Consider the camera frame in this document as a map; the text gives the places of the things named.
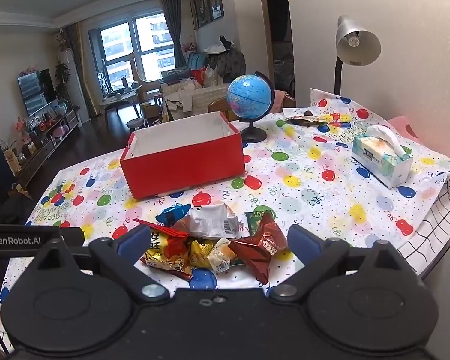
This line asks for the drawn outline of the red yellow chips bag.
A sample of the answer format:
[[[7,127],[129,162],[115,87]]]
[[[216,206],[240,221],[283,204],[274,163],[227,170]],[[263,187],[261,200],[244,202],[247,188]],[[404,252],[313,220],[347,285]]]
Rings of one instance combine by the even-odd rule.
[[[148,226],[151,234],[149,247],[140,261],[148,267],[166,271],[185,281],[190,281],[193,269],[187,247],[188,233],[142,219],[134,219],[134,221]]]

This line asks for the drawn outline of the blue snack packet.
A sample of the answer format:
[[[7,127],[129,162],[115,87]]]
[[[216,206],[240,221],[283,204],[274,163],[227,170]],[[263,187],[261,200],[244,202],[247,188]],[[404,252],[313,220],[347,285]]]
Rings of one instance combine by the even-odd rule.
[[[166,208],[156,216],[156,221],[166,227],[173,227],[180,219],[185,217],[191,209],[190,204],[175,204]]]

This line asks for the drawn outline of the brown Oreo snack bag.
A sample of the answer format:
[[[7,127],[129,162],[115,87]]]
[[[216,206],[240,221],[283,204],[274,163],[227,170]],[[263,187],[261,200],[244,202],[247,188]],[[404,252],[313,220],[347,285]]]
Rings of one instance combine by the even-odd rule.
[[[263,214],[253,236],[243,237],[229,244],[229,248],[261,284],[269,282],[272,258],[287,247],[287,239],[270,212]]]

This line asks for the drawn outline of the green biscuit packet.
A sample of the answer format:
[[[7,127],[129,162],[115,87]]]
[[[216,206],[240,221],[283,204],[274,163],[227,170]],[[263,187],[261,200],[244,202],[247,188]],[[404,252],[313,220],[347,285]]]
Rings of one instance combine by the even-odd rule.
[[[250,236],[255,236],[257,231],[262,226],[273,223],[275,221],[275,213],[271,209],[246,212],[245,217],[247,219]]]

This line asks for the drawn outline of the white silver snack packet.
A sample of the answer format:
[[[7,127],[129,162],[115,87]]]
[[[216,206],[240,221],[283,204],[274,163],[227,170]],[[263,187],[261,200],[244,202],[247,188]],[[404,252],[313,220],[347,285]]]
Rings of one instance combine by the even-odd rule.
[[[234,211],[221,203],[191,208],[172,228],[195,238],[236,239],[239,237],[240,223]]]

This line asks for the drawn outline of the balloon pattern tablecloth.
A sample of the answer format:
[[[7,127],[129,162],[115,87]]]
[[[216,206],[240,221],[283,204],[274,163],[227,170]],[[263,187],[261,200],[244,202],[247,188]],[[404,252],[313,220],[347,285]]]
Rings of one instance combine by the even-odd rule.
[[[314,234],[363,246],[379,238],[395,244],[423,272],[450,240],[450,159],[410,140],[406,182],[388,189],[351,158],[354,135],[378,121],[357,104],[323,95],[311,108],[329,127],[287,124],[283,114],[259,121],[266,140],[243,148],[243,175],[163,197],[136,200],[117,153],[60,172],[29,219],[32,225],[72,224],[88,240],[120,235],[134,218],[155,221],[173,206],[227,205],[241,236],[249,212],[271,211],[281,229],[299,224]]]

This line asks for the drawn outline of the TV cabinet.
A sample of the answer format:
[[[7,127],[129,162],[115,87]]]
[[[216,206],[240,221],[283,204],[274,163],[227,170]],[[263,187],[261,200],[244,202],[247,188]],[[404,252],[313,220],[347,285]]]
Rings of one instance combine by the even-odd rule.
[[[28,186],[45,162],[79,125],[80,117],[76,110],[72,109],[65,115],[57,117],[54,124],[51,124],[46,130],[39,130],[27,145],[22,145],[21,151],[17,152],[21,170],[14,177],[23,189]]]

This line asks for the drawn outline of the red cardboard box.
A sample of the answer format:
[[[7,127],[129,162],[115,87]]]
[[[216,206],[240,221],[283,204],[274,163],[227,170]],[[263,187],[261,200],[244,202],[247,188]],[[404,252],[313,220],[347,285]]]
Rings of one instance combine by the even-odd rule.
[[[245,174],[241,134],[218,111],[134,131],[120,164],[137,200]]]

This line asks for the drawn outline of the tissue box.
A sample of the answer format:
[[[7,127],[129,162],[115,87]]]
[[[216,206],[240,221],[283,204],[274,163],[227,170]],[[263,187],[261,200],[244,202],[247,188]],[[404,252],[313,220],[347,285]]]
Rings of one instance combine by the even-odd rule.
[[[407,181],[413,163],[397,135],[384,125],[371,125],[353,138],[352,158],[389,189]]]

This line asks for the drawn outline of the small round stool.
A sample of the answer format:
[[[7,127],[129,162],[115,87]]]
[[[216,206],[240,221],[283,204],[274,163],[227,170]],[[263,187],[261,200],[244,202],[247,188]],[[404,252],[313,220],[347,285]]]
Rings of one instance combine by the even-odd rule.
[[[135,118],[127,122],[127,127],[133,133],[138,129],[145,127],[145,120],[143,118]]]

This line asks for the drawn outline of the snack wrapper near globe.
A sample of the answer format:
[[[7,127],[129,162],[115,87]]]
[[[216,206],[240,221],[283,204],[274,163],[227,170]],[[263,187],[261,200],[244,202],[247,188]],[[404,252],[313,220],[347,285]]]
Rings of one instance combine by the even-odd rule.
[[[309,109],[284,108],[284,121],[290,125],[304,127],[326,125],[328,121],[322,116],[315,116]]]

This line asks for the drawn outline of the television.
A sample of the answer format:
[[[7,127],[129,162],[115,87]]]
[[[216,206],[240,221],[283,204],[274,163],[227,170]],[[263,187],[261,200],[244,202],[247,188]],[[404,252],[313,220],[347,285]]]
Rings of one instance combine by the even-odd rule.
[[[33,116],[57,99],[49,69],[22,73],[17,82],[28,116]]]

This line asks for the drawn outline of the coffee table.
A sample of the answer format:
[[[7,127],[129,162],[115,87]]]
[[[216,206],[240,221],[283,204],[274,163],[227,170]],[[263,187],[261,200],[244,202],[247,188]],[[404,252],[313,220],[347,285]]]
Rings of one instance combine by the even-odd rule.
[[[99,103],[99,106],[103,109],[104,112],[112,109],[118,109],[119,107],[133,106],[136,115],[140,117],[141,114],[139,111],[139,90],[141,88],[142,85],[138,85],[136,86],[136,88],[128,88],[128,93],[123,92],[121,94],[117,92],[113,96],[104,97]]]

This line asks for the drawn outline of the sofa with cream cover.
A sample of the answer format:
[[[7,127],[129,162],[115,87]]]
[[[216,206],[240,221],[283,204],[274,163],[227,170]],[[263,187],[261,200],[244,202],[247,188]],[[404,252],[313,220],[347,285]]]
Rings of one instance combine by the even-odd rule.
[[[194,79],[161,84],[164,121],[207,113],[211,102],[225,98],[229,84],[201,87]]]

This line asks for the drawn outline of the blue desk globe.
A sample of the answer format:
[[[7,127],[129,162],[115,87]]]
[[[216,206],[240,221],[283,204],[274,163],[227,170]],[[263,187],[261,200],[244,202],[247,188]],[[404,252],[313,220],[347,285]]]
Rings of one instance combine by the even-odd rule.
[[[241,123],[243,143],[258,143],[267,137],[266,131],[255,127],[254,122],[267,116],[275,102],[275,90],[270,79],[261,72],[237,77],[230,83],[226,101]]]

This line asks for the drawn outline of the silver desk lamp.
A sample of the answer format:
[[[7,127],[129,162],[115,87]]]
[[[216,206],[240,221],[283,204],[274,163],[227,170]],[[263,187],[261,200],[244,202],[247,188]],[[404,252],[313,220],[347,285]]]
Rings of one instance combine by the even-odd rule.
[[[336,32],[337,60],[334,74],[334,94],[341,94],[343,65],[364,67],[374,63],[381,54],[379,38],[349,16],[340,16]]]

